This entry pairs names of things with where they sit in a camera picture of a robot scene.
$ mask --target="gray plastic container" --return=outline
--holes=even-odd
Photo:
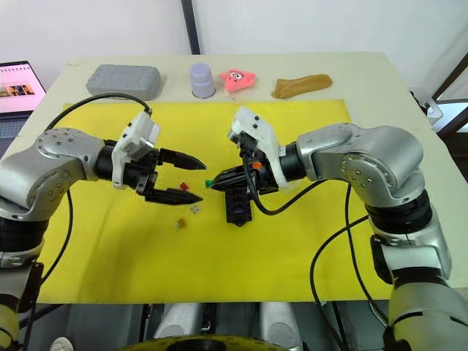
[[[156,67],[102,64],[89,78],[86,88],[91,95],[124,93],[151,100],[160,82],[161,75]]]

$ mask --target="wall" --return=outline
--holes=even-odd
[[[383,51],[408,86],[431,92],[468,51],[466,0],[194,0],[194,9],[204,53]]]
[[[0,0],[0,61],[29,60],[47,89],[70,58],[190,53],[174,0]]]
[[[434,92],[468,51],[466,0],[193,3],[203,53],[384,51]],[[76,56],[189,52],[179,0],[0,0],[0,61],[28,59],[46,87]]]

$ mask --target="white table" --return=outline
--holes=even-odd
[[[189,68],[204,62],[214,75],[229,68],[255,72],[255,85],[229,97],[217,78],[216,93],[208,100],[193,97]],[[468,288],[468,185],[445,147],[431,129],[427,118],[411,97],[396,69],[381,53],[304,53],[288,55],[229,56],[145,56],[78,58],[71,60],[34,111],[10,146],[6,155],[29,147],[36,136],[59,114],[65,103],[89,97],[85,84],[100,64],[134,64],[155,66],[162,75],[158,102],[266,101],[274,100],[271,92],[277,78],[299,78],[327,73],[333,85],[322,91],[292,99],[344,99],[351,119],[361,127],[391,125],[416,136],[424,147],[421,169],[435,205],[450,253],[453,270],[452,287]]]

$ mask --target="metal frame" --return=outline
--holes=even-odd
[[[198,45],[197,27],[195,25],[192,0],[181,0],[181,3],[182,10],[184,11],[185,26],[187,27],[187,35],[189,36],[192,55],[200,55],[200,46]]]

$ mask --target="pink starfish toy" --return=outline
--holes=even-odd
[[[221,73],[219,76],[224,79],[225,91],[229,92],[247,88],[255,83],[255,73],[239,69],[230,69],[227,73]]]

